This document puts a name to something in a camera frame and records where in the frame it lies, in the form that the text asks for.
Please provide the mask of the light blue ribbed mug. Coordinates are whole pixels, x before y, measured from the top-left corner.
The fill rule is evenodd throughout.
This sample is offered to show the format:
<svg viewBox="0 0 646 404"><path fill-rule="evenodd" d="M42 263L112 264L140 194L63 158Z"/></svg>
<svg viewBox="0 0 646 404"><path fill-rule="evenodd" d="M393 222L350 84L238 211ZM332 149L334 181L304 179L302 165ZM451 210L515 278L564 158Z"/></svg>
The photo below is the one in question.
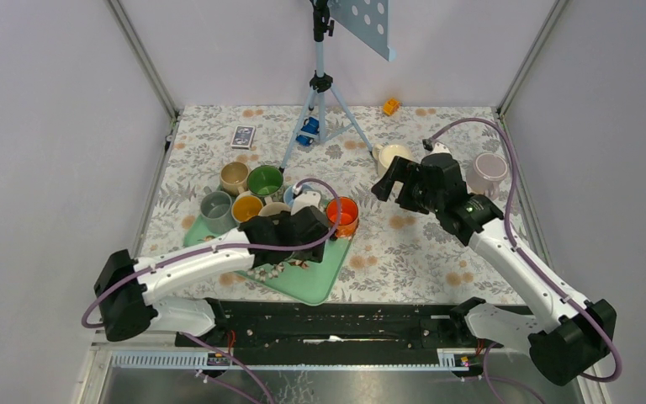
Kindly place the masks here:
<svg viewBox="0 0 646 404"><path fill-rule="evenodd" d="M287 187L283 193L283 202L289 207L292 207L294 205L294 199L300 193L300 191L301 187L298 187L296 185Z"/></svg>

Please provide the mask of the seahorse pattern mug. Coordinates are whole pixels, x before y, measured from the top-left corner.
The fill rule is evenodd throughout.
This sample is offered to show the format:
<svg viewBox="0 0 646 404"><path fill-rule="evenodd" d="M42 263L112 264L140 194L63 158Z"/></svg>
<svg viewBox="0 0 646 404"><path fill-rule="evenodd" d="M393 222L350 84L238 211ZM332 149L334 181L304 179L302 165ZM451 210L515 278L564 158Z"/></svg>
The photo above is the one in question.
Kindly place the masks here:
<svg viewBox="0 0 646 404"><path fill-rule="evenodd" d="M290 211L291 207L284 202L272 202L270 204L264 205L259 211L258 215L261 217L267 217Z"/></svg>

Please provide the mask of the orange mug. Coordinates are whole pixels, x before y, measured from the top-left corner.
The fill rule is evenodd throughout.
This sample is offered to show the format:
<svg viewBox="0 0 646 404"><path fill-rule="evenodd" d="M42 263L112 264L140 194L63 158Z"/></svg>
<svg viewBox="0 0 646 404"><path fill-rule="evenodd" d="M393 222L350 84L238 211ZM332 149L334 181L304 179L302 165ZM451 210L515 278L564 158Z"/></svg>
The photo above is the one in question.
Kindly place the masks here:
<svg viewBox="0 0 646 404"><path fill-rule="evenodd" d="M341 208L338 207L335 200L331 200L326 206L326 215L331 224L339 220L335 232L336 238L350 238L358 229L359 209L356 202L348 197L341 197L340 202L342 203Z"/></svg>

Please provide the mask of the cream mug green inside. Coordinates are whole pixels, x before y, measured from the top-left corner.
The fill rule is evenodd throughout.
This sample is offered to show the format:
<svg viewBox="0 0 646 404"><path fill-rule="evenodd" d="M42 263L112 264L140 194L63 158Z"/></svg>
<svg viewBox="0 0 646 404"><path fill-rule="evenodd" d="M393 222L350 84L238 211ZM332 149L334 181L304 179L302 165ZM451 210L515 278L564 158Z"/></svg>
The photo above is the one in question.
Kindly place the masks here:
<svg viewBox="0 0 646 404"><path fill-rule="evenodd" d="M260 199L280 201L284 191L284 177L278 168L262 165L251 170L247 178L248 190Z"/></svg>

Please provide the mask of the blue butterfly mug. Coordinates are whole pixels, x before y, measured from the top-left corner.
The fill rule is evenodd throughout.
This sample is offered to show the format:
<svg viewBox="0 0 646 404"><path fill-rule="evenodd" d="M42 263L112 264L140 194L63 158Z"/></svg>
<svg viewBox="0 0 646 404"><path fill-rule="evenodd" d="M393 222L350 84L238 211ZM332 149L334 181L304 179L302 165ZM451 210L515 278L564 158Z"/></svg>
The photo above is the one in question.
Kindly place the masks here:
<svg viewBox="0 0 646 404"><path fill-rule="evenodd" d="M263 207L263 202L257 196L243 194L234 201L231 214L237 223L243 223L257 216Z"/></svg>

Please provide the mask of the lilac mug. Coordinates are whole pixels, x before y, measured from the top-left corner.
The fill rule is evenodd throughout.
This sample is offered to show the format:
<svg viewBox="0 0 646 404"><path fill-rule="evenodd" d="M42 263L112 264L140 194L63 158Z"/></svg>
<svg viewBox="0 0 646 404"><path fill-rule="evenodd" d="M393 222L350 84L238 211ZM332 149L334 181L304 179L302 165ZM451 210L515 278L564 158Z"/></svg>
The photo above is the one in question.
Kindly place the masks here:
<svg viewBox="0 0 646 404"><path fill-rule="evenodd" d="M466 172L466 184L474 194L497 199L500 185L509 172L509 165L504 157L491 152L483 152L471 162Z"/></svg>

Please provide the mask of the beige mug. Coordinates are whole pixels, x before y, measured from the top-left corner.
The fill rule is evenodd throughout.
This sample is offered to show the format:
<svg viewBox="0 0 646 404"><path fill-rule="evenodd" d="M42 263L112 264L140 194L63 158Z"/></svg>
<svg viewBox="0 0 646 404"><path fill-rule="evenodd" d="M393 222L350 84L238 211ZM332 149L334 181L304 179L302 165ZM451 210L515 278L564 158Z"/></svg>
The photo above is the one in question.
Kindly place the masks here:
<svg viewBox="0 0 646 404"><path fill-rule="evenodd" d="M232 196L239 196L248 190L247 179L250 169L243 162L230 162L220 171L220 187Z"/></svg>

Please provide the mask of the grey blue mug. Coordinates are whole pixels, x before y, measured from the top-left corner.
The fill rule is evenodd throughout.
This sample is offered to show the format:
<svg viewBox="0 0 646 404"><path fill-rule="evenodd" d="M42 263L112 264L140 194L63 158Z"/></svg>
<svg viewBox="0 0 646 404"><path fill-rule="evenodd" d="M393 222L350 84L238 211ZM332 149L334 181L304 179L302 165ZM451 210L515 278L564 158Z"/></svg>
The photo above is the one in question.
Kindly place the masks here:
<svg viewBox="0 0 646 404"><path fill-rule="evenodd" d="M215 234L223 234L237 226L232 215L233 199L224 191L206 194L199 206L204 224Z"/></svg>

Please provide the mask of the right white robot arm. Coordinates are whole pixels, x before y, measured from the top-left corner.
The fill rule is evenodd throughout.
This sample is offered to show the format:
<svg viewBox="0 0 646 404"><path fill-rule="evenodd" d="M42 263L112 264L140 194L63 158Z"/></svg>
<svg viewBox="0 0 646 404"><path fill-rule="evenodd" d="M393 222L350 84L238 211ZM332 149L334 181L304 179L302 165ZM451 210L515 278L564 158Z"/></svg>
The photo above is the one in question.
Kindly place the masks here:
<svg viewBox="0 0 646 404"><path fill-rule="evenodd" d="M450 315L448 333L454 343L499 343L527 355L555 385L568 384L611 353L615 309L606 300L587 300L538 257L524 252L516 233L505 228L499 207L468 192L451 154L432 153L422 162L395 157L372 192L385 201L396 183L402 185L396 199L400 208L433 214L443 230L491 264L532 313L523 316L470 298Z"/></svg>

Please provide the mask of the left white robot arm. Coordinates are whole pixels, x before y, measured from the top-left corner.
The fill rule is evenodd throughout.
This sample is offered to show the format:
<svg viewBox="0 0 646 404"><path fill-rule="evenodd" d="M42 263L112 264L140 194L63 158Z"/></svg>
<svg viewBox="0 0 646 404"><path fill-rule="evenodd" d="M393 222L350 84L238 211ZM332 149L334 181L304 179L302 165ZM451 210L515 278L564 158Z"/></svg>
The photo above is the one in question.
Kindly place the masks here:
<svg viewBox="0 0 646 404"><path fill-rule="evenodd" d="M206 345L218 345L226 338L225 320L209 303L178 298L176 292L210 277L264 265L295 259L319 263L334 231L322 211L308 206L294 214L257 215L208 242L156 257L114 252L93 286L99 327L110 342L151 330L188 333Z"/></svg>

